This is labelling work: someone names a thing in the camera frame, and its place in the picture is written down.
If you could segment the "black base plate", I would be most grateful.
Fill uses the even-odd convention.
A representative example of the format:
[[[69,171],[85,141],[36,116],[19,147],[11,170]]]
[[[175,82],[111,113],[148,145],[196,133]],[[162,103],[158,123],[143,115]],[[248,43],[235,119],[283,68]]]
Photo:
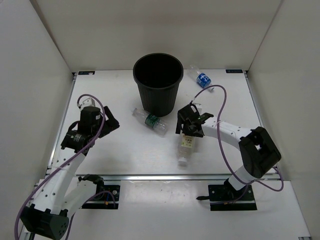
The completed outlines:
[[[214,211],[256,211],[257,204],[251,185],[233,191],[226,185],[208,185],[208,195],[198,196],[198,201],[209,200],[210,210]]]
[[[90,210],[117,210],[119,208],[121,186],[115,183],[107,183],[97,193],[90,201],[82,205],[83,209]]]

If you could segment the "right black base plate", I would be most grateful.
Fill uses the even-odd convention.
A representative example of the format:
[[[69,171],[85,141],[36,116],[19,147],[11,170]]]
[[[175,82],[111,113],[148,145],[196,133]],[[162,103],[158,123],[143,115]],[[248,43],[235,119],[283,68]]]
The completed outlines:
[[[214,211],[256,211],[257,204],[251,185],[233,191],[226,185],[208,185],[208,195],[198,196],[198,201],[209,200],[210,210]]]

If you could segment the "blue table sticker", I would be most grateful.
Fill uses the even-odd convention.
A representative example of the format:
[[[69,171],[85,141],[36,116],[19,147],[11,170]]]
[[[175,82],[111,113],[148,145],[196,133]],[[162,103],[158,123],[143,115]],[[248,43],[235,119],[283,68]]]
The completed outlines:
[[[242,74],[243,70],[242,69],[226,69],[225,72],[227,74]]]
[[[79,76],[86,76],[86,75],[94,75],[95,74],[95,71],[79,71],[78,72],[78,75]]]

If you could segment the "black plastic waste bin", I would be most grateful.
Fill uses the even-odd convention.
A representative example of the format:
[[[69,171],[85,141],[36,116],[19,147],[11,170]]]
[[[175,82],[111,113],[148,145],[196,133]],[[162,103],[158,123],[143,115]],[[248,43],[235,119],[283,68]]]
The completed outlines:
[[[170,114],[183,77],[182,63],[170,54],[150,53],[138,59],[133,66],[133,79],[143,109],[157,117]]]

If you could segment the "right blue table sticker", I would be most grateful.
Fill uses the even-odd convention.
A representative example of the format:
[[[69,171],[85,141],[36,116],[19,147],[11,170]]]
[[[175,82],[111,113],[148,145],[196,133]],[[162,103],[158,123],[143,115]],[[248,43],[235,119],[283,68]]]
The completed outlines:
[[[226,69],[225,72],[227,74],[242,74],[243,70],[242,69]]]

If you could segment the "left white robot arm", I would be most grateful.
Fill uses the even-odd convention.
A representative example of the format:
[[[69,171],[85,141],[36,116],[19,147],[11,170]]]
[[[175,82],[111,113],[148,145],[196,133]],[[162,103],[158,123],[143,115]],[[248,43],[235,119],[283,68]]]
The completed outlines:
[[[51,240],[68,238],[74,214],[87,202],[106,199],[117,206],[115,196],[105,188],[104,179],[99,175],[79,177],[77,186],[67,192],[95,141],[120,126],[109,108],[96,97],[90,94],[83,97],[84,101],[77,100],[80,119],[67,129],[50,174],[25,200],[16,219],[28,232]]]

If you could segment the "left blue table sticker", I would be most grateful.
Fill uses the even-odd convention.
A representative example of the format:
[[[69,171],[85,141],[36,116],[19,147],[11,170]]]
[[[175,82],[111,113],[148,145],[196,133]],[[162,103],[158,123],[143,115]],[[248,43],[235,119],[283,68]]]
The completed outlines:
[[[79,71],[78,72],[78,75],[79,76],[86,76],[86,75],[94,75],[95,74],[95,71]]]

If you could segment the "clear bottle green label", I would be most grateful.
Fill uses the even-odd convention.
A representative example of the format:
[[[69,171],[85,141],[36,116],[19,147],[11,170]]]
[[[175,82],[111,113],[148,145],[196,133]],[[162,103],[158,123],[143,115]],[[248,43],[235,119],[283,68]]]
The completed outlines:
[[[140,124],[147,126],[162,137],[168,131],[168,124],[164,120],[144,109],[134,108],[132,115]]]

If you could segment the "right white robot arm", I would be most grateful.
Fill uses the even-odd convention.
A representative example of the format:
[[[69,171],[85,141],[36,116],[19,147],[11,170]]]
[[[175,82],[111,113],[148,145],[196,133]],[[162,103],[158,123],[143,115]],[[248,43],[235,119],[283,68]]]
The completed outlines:
[[[239,127],[221,121],[211,113],[200,114],[195,104],[188,104],[177,112],[176,133],[195,138],[217,139],[227,167],[230,165],[222,143],[227,143],[239,150],[242,166],[236,171],[231,169],[231,177],[224,183],[224,193],[230,200],[238,199],[246,185],[261,179],[282,158],[265,128]]]

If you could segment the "clear bottle blue label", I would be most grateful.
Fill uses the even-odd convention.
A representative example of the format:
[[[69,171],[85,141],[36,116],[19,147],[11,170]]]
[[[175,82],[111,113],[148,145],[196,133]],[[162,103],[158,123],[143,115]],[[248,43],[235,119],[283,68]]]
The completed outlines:
[[[197,66],[191,64],[187,73],[203,89],[212,86],[212,80]]]

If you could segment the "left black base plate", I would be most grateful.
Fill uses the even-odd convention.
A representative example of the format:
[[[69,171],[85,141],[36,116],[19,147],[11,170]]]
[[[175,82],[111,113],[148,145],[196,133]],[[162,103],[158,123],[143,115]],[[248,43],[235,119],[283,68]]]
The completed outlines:
[[[117,210],[119,208],[121,186],[115,183],[107,183],[97,193],[90,201],[82,205],[83,209],[90,210]]]

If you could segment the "clear bottle orange label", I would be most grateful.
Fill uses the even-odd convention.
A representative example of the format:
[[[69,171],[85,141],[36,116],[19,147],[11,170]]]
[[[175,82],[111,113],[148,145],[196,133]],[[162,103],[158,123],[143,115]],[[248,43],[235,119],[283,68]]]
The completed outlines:
[[[177,158],[178,164],[181,167],[186,167],[188,165],[188,162],[191,159],[194,152],[195,142],[196,137],[194,136],[185,135],[183,133],[179,135]]]

